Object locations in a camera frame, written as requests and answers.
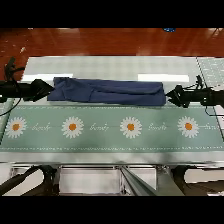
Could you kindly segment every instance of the daisy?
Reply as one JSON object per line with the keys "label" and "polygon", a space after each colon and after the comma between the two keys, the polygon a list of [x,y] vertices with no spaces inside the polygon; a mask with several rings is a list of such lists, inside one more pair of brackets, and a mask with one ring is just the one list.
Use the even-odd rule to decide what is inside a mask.
{"label": "daisy", "polygon": [[23,134],[23,131],[26,130],[26,121],[22,117],[14,117],[11,119],[6,126],[6,135],[8,138],[17,138]]}
{"label": "daisy", "polygon": [[123,132],[126,138],[135,138],[141,134],[140,131],[142,130],[140,121],[134,117],[126,117],[123,119],[120,127],[120,131]]}
{"label": "daisy", "polygon": [[181,131],[182,135],[184,135],[185,137],[194,138],[199,133],[199,127],[194,118],[186,116],[182,117],[181,119],[179,119],[177,127],[178,130]]}
{"label": "daisy", "polygon": [[63,122],[63,135],[66,135],[66,138],[75,138],[76,136],[82,134],[83,126],[84,124],[82,120],[78,117],[69,117],[65,122]]}

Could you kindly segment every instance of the metal leg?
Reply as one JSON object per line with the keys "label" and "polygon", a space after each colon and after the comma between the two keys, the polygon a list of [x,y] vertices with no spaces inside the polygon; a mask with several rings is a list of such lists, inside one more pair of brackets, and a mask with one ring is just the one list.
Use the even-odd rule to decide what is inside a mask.
{"label": "metal leg", "polygon": [[161,196],[184,196],[170,175],[169,169],[164,166],[156,167],[157,191]]}
{"label": "metal leg", "polygon": [[154,188],[149,186],[145,181],[128,170],[126,167],[123,166],[121,168],[121,173],[123,174],[134,196],[157,196]]}

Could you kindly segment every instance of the dark blue towel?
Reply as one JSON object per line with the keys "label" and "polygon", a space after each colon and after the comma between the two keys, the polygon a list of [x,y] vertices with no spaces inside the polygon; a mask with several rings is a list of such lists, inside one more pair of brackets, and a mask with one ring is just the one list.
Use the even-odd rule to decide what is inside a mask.
{"label": "dark blue towel", "polygon": [[54,78],[54,88],[48,101],[137,106],[163,106],[166,103],[161,82]]}

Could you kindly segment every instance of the table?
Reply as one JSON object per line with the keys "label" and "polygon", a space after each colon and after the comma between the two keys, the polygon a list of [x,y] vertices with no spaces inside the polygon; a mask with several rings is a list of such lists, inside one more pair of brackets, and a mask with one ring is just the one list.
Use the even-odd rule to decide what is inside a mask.
{"label": "table", "polygon": [[[27,62],[24,79],[32,79],[32,76],[36,74],[71,74],[72,77],[76,78],[134,81],[138,80],[138,74],[141,73],[189,76],[190,80],[187,84],[181,82],[164,82],[164,90],[165,92],[168,92],[177,84],[185,86],[194,84],[196,76],[202,75],[199,66],[200,64],[201,66],[206,66],[206,60],[210,59],[158,56],[31,57]],[[204,72],[203,75],[205,76],[205,79],[210,77],[209,74]],[[50,119],[51,115],[57,115],[57,119],[55,120],[60,120],[62,118],[65,120],[73,113],[76,115],[78,114],[79,117],[84,116],[85,114],[85,118],[90,118],[88,121],[85,120],[85,123],[87,124],[85,127],[88,128],[85,132],[88,133],[88,136],[95,133],[92,135],[93,137],[91,137],[91,139],[82,138],[81,140],[80,136],[80,138],[75,139],[76,141],[66,143],[66,146],[63,146],[63,144],[59,144],[66,138],[59,141],[59,139],[62,138],[62,135],[59,136],[59,132],[52,132],[53,134],[50,137],[52,138],[52,141],[56,142],[55,144],[58,145],[46,147],[46,145],[49,144],[49,141],[47,138],[44,140],[45,134],[39,134],[40,131],[53,129],[59,130],[61,127],[57,124],[54,128],[50,129],[49,126],[47,126],[46,120],[45,125],[42,125],[41,127],[40,125],[35,126],[36,123],[39,124],[43,120],[42,118],[42,120],[35,120],[36,117],[40,118],[42,116]],[[110,123],[108,120],[108,124],[105,126],[105,120],[103,120],[103,118],[106,115],[116,120],[116,125],[113,126],[113,122]],[[197,103],[191,104],[188,109],[183,109],[177,108],[168,102],[163,108],[158,109],[123,107],[119,105],[92,105],[74,102],[48,102],[46,101],[46,98],[44,98],[36,103],[22,101],[20,105],[12,111],[10,117],[11,116],[25,116],[29,122],[33,122],[29,127],[31,128],[30,130],[37,134],[36,136],[29,136],[29,133],[31,132],[26,132],[26,135],[29,136],[29,138],[21,138],[20,141],[17,141],[19,138],[14,141],[15,139],[8,139],[7,136],[4,135],[0,147],[0,161],[2,162],[180,164],[208,163],[224,160],[223,139],[217,119],[214,117],[209,117],[208,119],[208,116],[204,113],[204,108]],[[129,142],[127,140],[130,139],[125,138],[122,134],[118,135],[118,133],[120,133],[118,121],[122,121],[122,118],[128,116],[138,116],[138,119],[144,117],[141,122],[144,123],[143,128],[145,128],[144,134],[143,132],[141,134],[141,138],[135,138],[134,141]],[[186,138],[186,136],[182,136],[181,132],[177,129],[178,121],[185,116],[190,118],[195,117],[198,123],[197,125],[200,128],[198,140],[196,140],[197,138],[192,138],[189,141],[189,139]],[[102,123],[92,127],[94,123],[99,123],[99,120],[95,122],[93,119],[98,119],[99,117],[103,120]],[[94,130],[94,128],[97,127],[101,127],[101,130]],[[110,128],[108,130],[111,130],[111,136],[115,136],[113,141],[109,141],[108,135],[102,132],[103,127],[104,130],[106,130],[107,127]],[[85,139],[88,139],[89,144],[92,144],[93,146],[90,147],[85,143],[87,145],[84,147]],[[45,144],[45,146],[36,147],[35,144]]]}

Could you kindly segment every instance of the reddish brown floor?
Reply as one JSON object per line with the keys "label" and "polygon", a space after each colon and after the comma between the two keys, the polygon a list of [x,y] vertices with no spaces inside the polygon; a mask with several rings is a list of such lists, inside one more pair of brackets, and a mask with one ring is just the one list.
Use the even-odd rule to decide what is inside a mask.
{"label": "reddish brown floor", "polygon": [[34,28],[0,29],[0,79],[11,56],[25,66],[29,56],[161,55],[224,57],[224,29]]}

